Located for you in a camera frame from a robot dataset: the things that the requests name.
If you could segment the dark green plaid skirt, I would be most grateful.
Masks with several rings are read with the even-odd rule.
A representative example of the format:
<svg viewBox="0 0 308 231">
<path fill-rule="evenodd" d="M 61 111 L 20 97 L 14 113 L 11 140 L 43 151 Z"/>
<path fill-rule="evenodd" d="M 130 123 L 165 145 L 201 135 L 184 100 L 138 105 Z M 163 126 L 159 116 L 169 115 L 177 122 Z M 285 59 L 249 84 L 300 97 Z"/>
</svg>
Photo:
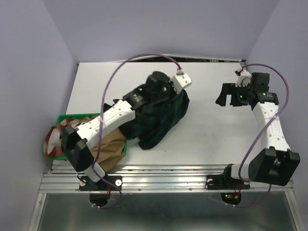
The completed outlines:
<svg viewBox="0 0 308 231">
<path fill-rule="evenodd" d="M 185 116 L 189 103 L 188 94 L 183 90 L 171 103 L 153 107 L 121 125 L 119 130 L 128 140 L 138 139 L 141 149 L 152 149 Z"/>
</svg>

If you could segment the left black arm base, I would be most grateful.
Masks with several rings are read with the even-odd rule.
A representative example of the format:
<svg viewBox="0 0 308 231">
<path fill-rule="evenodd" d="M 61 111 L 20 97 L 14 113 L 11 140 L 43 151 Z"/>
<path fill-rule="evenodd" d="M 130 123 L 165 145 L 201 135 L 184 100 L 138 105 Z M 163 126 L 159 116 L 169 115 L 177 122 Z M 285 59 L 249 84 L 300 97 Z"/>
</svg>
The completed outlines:
<svg viewBox="0 0 308 231">
<path fill-rule="evenodd" d="M 86 175 L 77 175 L 79 180 L 79 190 L 80 191 L 114 191 L 116 190 L 114 187 L 111 187 L 106 182 L 99 180 L 98 182 L 93 182 L 88 176 Z M 119 189 L 122 189 L 122 176 L 120 175 L 107 175 L 104 179 L 112 184 L 114 184 Z"/>
</svg>

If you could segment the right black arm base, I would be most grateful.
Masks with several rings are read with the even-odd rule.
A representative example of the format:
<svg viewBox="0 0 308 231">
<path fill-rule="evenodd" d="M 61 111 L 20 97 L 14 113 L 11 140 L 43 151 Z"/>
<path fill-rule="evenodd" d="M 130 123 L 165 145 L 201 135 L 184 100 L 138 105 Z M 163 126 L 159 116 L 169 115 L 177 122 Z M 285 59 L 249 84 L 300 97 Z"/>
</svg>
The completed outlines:
<svg viewBox="0 0 308 231">
<path fill-rule="evenodd" d="M 242 190 L 250 189 L 250 184 L 244 184 L 242 181 L 226 178 L 224 175 L 207 175 L 206 186 L 209 190 L 236 190 L 239 186 Z"/>
</svg>

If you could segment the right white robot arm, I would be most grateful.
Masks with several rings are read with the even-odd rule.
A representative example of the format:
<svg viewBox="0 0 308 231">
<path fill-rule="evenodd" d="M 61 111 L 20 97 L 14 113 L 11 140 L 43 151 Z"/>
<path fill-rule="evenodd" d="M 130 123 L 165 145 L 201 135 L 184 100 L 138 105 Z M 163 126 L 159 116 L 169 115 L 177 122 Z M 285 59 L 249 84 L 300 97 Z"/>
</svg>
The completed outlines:
<svg viewBox="0 0 308 231">
<path fill-rule="evenodd" d="M 221 176 L 222 184 L 232 188 L 238 182 L 260 182 L 285 186 L 300 162 L 298 153 L 292 152 L 281 127 L 278 96 L 269 91 L 270 76 L 267 73 L 235 72 L 236 83 L 224 83 L 216 104 L 225 106 L 231 96 L 233 107 L 251 107 L 257 121 L 261 143 L 260 152 L 249 162 L 229 164 Z"/>
</svg>

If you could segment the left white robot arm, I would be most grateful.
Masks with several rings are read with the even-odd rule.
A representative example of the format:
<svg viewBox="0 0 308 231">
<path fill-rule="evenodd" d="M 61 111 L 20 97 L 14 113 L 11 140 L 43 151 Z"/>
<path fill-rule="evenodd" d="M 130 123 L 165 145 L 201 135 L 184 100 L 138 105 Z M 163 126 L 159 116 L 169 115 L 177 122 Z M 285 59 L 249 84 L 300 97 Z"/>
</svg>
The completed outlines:
<svg viewBox="0 0 308 231">
<path fill-rule="evenodd" d="M 100 145 L 102 138 L 119 126 L 157 104 L 173 100 L 183 90 L 185 78 L 181 70 L 173 77 L 154 71 L 144 84 L 124 95 L 109 109 L 102 109 L 99 116 L 75 128 L 67 126 L 61 134 L 62 153 L 75 171 L 83 172 L 90 178 L 95 189 L 103 189 L 107 185 L 106 172 L 90 150 Z"/>
</svg>

